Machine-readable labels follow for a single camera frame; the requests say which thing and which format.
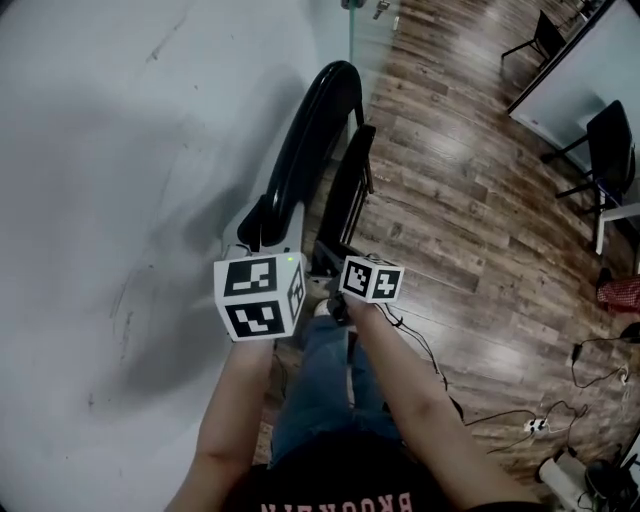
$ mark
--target floor board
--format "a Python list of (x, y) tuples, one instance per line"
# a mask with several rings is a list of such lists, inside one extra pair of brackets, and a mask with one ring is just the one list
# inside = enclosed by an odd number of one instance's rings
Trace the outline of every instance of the floor board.
[[(640, 422), (635, 376), (626, 387), (610, 380), (580, 390), (569, 367), (575, 342), (618, 336), (638, 320), (610, 316), (594, 303), (600, 268), (629, 275), (633, 251), (608, 226), (605, 257), (597, 256), (590, 246), (593, 217), (576, 215), (592, 198), (554, 198), (574, 184), (574, 170), (542, 164), (539, 155), (549, 146), (506, 114), (535, 76), (539, 57), (525, 49), (500, 59), (533, 32), (540, 8), (560, 24), (572, 14), (568, 4), (402, 1), (368, 111), (378, 129), (371, 151), (376, 193), (353, 245), (406, 266), (397, 309), (432, 345), (465, 419), (523, 407), (543, 415), (561, 399), (576, 408), (594, 404), (571, 433), (571, 444), (589, 462), (626, 446)], [(324, 180), (311, 209), (306, 248), (328, 186)], [(321, 295), (310, 290), (311, 297)], [(283, 344), (278, 353), (291, 384), (300, 353)], [(586, 346), (576, 372), (582, 382), (625, 362), (637, 372), (639, 357), (621, 343)], [(256, 461), (268, 458), (281, 379), (274, 365)], [(470, 428), (490, 450), (520, 439), (525, 419), (512, 415)], [(563, 407), (550, 416), (554, 429), (570, 421)], [(544, 495), (535, 469), (565, 441), (566, 431), (547, 434), (492, 457)]]

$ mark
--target white cube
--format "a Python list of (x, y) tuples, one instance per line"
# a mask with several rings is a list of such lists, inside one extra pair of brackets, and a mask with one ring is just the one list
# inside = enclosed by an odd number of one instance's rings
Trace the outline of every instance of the white cube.
[(299, 252), (214, 263), (216, 306), (233, 341), (293, 335), (306, 296), (305, 263)]
[(377, 258), (347, 256), (339, 289), (370, 304), (395, 302), (400, 295), (403, 276), (403, 267)]

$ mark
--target office chair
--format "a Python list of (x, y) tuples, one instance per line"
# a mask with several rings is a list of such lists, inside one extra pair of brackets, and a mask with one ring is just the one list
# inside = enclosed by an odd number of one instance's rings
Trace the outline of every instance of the office chair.
[[(582, 177), (591, 176), (592, 180), (561, 192), (556, 195), (556, 198), (560, 199), (583, 190), (593, 189), (602, 190), (611, 200), (609, 203), (622, 204), (622, 197), (635, 179), (635, 149), (629, 122), (620, 101), (614, 101), (589, 121), (587, 135), (564, 149), (543, 155), (542, 161), (548, 163), (587, 141), (591, 156), (591, 170), (582, 174)], [(583, 213), (599, 212), (606, 208), (606, 205), (597, 204)]]
[(538, 18), (538, 25), (536, 26), (533, 39), (512, 48), (508, 52), (504, 52), (500, 58), (504, 59), (510, 53), (516, 52), (525, 46), (531, 46), (531, 48), (542, 55), (544, 59), (542, 64), (540, 64), (540, 68), (542, 68), (558, 54), (565, 44), (566, 42), (556, 26), (551, 23), (551, 20), (544, 12), (540, 11), (540, 17)]

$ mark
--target chair backrest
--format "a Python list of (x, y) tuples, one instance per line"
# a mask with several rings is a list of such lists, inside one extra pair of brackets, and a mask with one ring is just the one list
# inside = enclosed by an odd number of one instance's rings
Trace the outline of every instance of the chair backrest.
[(593, 176), (610, 194), (625, 194), (635, 179), (635, 149), (629, 121), (616, 100), (587, 124)]
[(285, 237), (293, 209), (315, 194), (328, 159), (351, 111), (362, 112), (362, 86), (355, 67), (328, 64), (298, 108), (273, 168), (267, 191), (238, 228), (239, 239), (256, 247)]
[(546, 52), (549, 59), (553, 59), (562, 47), (567, 44), (560, 31), (542, 11), (540, 11), (538, 26), (533, 38), (538, 43), (538, 46)]

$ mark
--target forearm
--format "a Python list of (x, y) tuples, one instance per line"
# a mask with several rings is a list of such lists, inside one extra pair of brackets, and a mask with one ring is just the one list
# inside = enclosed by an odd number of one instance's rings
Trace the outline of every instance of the forearm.
[(233, 346), (202, 420), (197, 454), (251, 466), (272, 355), (271, 340)]
[(377, 308), (362, 308), (353, 319), (396, 422), (435, 407), (458, 417), (433, 367), (418, 357)]
[(270, 340), (233, 346), (200, 425), (191, 468), (167, 511), (221, 510), (231, 489), (249, 471), (272, 354)]
[(432, 367), (384, 316), (366, 307), (352, 318), (400, 434), (451, 502), (460, 509), (497, 501), (535, 502), (474, 442)]

